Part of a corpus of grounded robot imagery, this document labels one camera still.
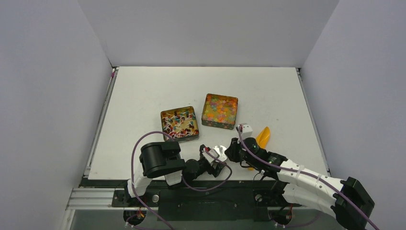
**gray wall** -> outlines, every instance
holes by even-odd
[[[406,225],[405,11],[341,0],[302,69],[332,175],[363,183],[381,229]]]
[[[301,67],[338,0],[78,0],[119,66]]]
[[[111,66],[75,0],[3,1],[0,31],[0,229],[57,229]]]

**orange plastic object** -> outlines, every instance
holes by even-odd
[[[266,149],[266,145],[269,141],[269,138],[271,137],[271,131],[269,130],[269,127],[265,127],[262,132],[257,136],[256,140],[261,149]]]

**container of push pins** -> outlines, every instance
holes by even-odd
[[[184,142],[199,138],[196,114],[192,106],[161,112],[162,132],[169,134],[175,141]]]
[[[233,129],[236,125],[238,98],[207,94],[204,102],[202,125]]]

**purple cable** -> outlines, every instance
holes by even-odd
[[[270,163],[264,161],[263,159],[257,157],[254,153],[252,153],[252,152],[248,149],[248,147],[246,146],[246,144],[243,142],[243,139],[242,139],[242,136],[241,136],[241,132],[240,132],[240,128],[241,128],[241,126],[239,126],[239,127],[237,128],[238,137],[239,137],[239,139],[240,139],[240,142],[241,142],[242,146],[244,147],[244,149],[245,149],[252,157],[254,157],[255,159],[259,160],[260,162],[262,162],[262,163],[264,163],[264,164],[266,164],[266,165],[269,165],[269,166],[271,166],[271,167],[273,167],[273,168],[276,168],[276,169],[286,170],[286,171],[290,171],[290,172],[294,172],[294,173],[297,173],[297,172],[298,172],[296,169],[289,169],[289,168],[281,167],[281,166],[278,166],[278,165],[270,164]],[[307,176],[310,176],[310,177],[313,177],[313,178],[318,179],[319,181],[323,182],[325,185],[327,185],[327,187],[329,187],[329,188],[331,188],[332,190],[334,190],[334,192],[336,192],[336,193],[337,193],[338,195],[340,195],[345,201],[347,201],[351,206],[353,206],[354,209],[357,210],[357,212],[359,212],[359,213],[361,214],[361,216],[362,216],[364,219],[366,219],[367,222],[368,222],[375,230],[379,230],[378,226],[376,226],[376,225],[368,218],[368,216],[367,216],[361,209],[359,209],[359,208],[354,204],[354,202],[352,202],[347,196],[345,196],[342,192],[340,192],[338,189],[336,189],[334,186],[332,186],[329,182],[325,181],[325,180],[322,179],[322,178],[318,178],[318,176],[313,175],[313,174],[311,174],[311,173],[309,173],[309,172],[303,172],[303,171],[301,171],[300,173],[302,173],[302,174],[304,174],[304,175],[307,175]]]
[[[227,168],[230,170],[230,174],[228,175],[228,177],[227,177],[224,181],[222,181],[222,182],[219,183],[218,185],[216,185],[216,186],[214,186],[214,187],[211,187],[211,188],[206,188],[206,189],[193,188],[193,187],[190,186],[188,183],[186,183],[185,178],[183,178],[183,176],[182,176],[182,181],[183,181],[183,183],[184,183],[188,188],[190,188],[191,190],[197,191],[197,192],[207,192],[207,191],[211,191],[211,190],[213,190],[213,189],[216,189],[216,188],[222,186],[225,182],[227,182],[228,179],[230,179],[231,174],[233,174],[233,170],[231,169],[230,166],[228,166],[228,164],[226,164],[224,161],[219,160],[217,157],[215,157],[215,156],[213,156],[212,154],[210,154],[207,150],[204,150],[204,151],[206,151],[207,155],[209,155],[210,157],[212,157],[213,159],[215,159],[217,162],[219,162],[220,164],[223,164],[225,167],[227,167]]]
[[[278,226],[280,226],[280,227],[283,227],[283,226],[285,226],[284,228],[300,228],[300,227],[305,227],[305,226],[308,226],[308,225],[311,225],[311,224],[313,224],[317,219],[319,219],[320,218],[320,216],[321,216],[321,212],[319,212],[318,213],[318,215],[315,217],[315,218],[313,218],[313,220],[311,220],[311,221],[309,221],[309,222],[307,222],[307,223],[305,223],[305,224],[289,224],[289,225],[283,225],[283,224],[280,224],[280,223],[278,223],[278,222],[276,222],[275,220],[273,220],[273,222],[275,222]]]
[[[144,206],[146,207],[150,212],[152,212],[156,217],[158,217],[162,222],[164,222],[171,230],[174,230],[174,228],[172,227],[171,224],[169,224],[166,220],[164,220],[160,215],[158,215],[158,213],[156,213],[154,210],[152,210],[146,203],[144,203],[142,201],[142,199],[137,195],[137,193],[135,192],[135,187],[134,187],[134,156],[135,156],[135,150],[139,144],[139,142],[141,142],[142,139],[144,139],[146,136],[149,136],[151,134],[155,134],[155,133],[159,133],[159,134],[163,134],[165,136],[167,136],[171,141],[174,141],[173,138],[164,132],[161,131],[153,131],[153,132],[149,132],[147,134],[144,134],[135,144],[134,149],[133,149],[133,154],[131,155],[131,187],[133,189],[133,193],[135,194],[135,197],[137,198],[137,200]],[[131,218],[135,217],[136,215],[132,215],[127,219],[127,223],[129,220],[131,220]],[[138,226],[134,226],[134,228],[136,229],[140,229],[140,230],[155,230],[155,229],[147,229],[147,228],[142,228],[142,227],[138,227]]]

